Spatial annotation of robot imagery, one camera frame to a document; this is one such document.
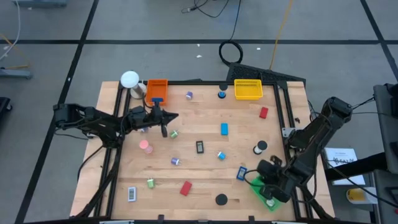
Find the green block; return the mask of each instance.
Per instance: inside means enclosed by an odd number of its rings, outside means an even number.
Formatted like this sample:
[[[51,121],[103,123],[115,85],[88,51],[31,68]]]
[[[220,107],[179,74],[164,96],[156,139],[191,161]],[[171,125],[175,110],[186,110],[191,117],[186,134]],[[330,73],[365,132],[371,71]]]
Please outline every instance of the green block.
[[[252,182],[254,185],[264,185],[263,182],[260,180],[260,176],[256,177]],[[276,198],[273,198],[271,200],[267,200],[260,194],[260,188],[261,187],[255,187],[251,186],[252,190],[254,193],[257,195],[257,197],[260,199],[260,201],[268,208],[270,212],[276,211],[281,205],[282,202],[278,201]]]

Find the concrete floor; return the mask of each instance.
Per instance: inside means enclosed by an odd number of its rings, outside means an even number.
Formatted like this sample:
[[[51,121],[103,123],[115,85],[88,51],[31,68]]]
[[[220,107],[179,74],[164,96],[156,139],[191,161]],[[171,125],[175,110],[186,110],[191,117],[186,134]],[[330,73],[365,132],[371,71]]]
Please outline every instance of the concrete floor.
[[[63,9],[22,9],[22,40],[78,40],[92,0],[70,0]],[[274,39],[288,0],[243,0],[234,38]],[[367,1],[386,40],[398,39],[397,1]],[[203,9],[217,13],[224,1]],[[238,0],[210,19],[193,11],[181,14],[191,1],[100,0],[88,33],[89,40],[227,39]],[[15,5],[0,2],[0,32],[15,38]],[[377,40],[360,1],[295,1],[282,39]],[[32,175],[77,45],[20,44],[30,58],[34,78],[0,79],[0,96],[12,99],[14,110],[0,129],[0,223],[14,222]],[[267,68],[272,44],[243,44],[243,64]],[[389,45],[393,57],[398,46]],[[225,47],[227,60],[235,49]],[[15,52],[0,62],[7,67],[24,63]],[[67,103],[94,106],[101,82],[119,80],[134,69],[141,78],[225,80],[228,68],[218,57],[218,44],[85,45],[74,74]],[[373,85],[396,78],[380,45],[279,45],[273,70],[307,79],[308,99],[319,110],[330,96],[356,104],[371,97]],[[358,111],[375,111],[368,104]],[[382,151],[377,116],[354,115],[329,147],[353,147],[359,158]],[[55,136],[45,161],[26,222],[67,218],[76,188],[76,173],[86,142]],[[369,214],[350,205],[346,187],[330,187],[336,216],[369,222]]]

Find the blue block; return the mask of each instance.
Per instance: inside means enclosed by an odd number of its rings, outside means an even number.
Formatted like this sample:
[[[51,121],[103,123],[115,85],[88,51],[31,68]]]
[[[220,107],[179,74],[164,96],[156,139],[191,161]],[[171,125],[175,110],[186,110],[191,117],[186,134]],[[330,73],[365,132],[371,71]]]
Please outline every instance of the blue block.
[[[228,124],[227,123],[221,124],[221,135],[228,135]]]

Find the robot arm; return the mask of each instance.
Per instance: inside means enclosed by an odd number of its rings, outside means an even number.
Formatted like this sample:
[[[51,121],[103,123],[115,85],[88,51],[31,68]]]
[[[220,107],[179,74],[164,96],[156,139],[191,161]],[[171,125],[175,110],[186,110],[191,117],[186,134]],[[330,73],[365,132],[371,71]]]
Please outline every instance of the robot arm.
[[[178,116],[177,113],[160,110],[159,102],[155,102],[150,113],[143,106],[138,106],[124,117],[115,117],[91,106],[77,104],[54,105],[53,110],[57,128],[77,128],[85,135],[94,134],[102,140],[104,147],[117,147],[121,143],[120,136],[157,125],[161,126],[162,135],[166,138],[166,125]]]
[[[317,158],[336,131],[350,121],[351,114],[351,105],[336,97],[327,99],[322,112],[306,128],[293,130],[285,139],[285,147],[296,152],[286,166],[282,167],[282,161],[276,156],[271,157],[273,164],[260,161],[257,171],[265,183],[260,194],[267,199],[275,197],[287,202],[293,189],[299,187],[307,198],[311,197],[307,182],[315,173]],[[317,213],[323,211],[316,200],[312,200],[311,205]]]

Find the wooden table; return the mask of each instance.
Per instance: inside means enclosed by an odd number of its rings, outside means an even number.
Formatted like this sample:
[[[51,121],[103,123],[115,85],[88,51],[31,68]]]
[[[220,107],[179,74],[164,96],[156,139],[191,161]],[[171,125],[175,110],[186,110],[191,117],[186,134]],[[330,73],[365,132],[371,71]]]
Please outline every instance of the wooden table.
[[[289,82],[288,86],[294,118],[301,121],[296,126],[305,127],[310,122],[310,112],[303,83]],[[117,82],[103,82],[96,107],[98,110],[112,114],[117,87]],[[190,101],[185,99],[187,91],[193,92]],[[236,179],[240,166],[255,169],[261,159],[269,160],[271,155],[285,162],[273,88],[263,86],[264,97],[257,101],[236,100],[233,86],[227,89],[225,99],[217,97],[218,91],[217,85],[169,85],[168,103],[163,108],[179,113],[179,117],[167,129],[169,133],[173,129],[179,130],[179,136],[175,139],[163,138],[160,127],[153,127],[148,133],[133,131],[126,136],[112,219],[155,220],[163,214],[166,220],[247,220],[249,215],[254,215],[256,220],[295,220],[292,201],[271,213],[247,183]],[[289,126],[281,90],[280,97],[285,125]],[[141,104],[140,100],[132,99],[130,108]],[[269,108],[267,119],[259,118],[262,106]],[[220,134],[221,123],[228,123],[227,136]],[[147,139],[153,146],[152,154],[145,154],[139,148],[142,139]],[[252,148],[260,140],[265,140],[268,148],[258,156]],[[204,154],[197,154],[196,141],[203,141]],[[89,140],[85,158],[100,145],[98,138]],[[224,161],[217,158],[218,151],[226,154]],[[97,190],[104,152],[102,150],[82,169],[71,215],[80,212]],[[182,165],[172,165],[172,157],[181,159]],[[149,177],[155,179],[154,189],[147,187]],[[320,157],[317,177],[316,199],[326,212],[334,216]],[[192,188],[188,196],[183,196],[179,192],[186,180],[192,183]],[[137,188],[136,202],[127,201],[128,187]],[[308,188],[313,189],[312,180]],[[218,194],[227,195],[226,205],[216,204]],[[107,201],[108,192],[104,194],[101,214],[105,213]],[[303,205],[300,210],[304,217]]]

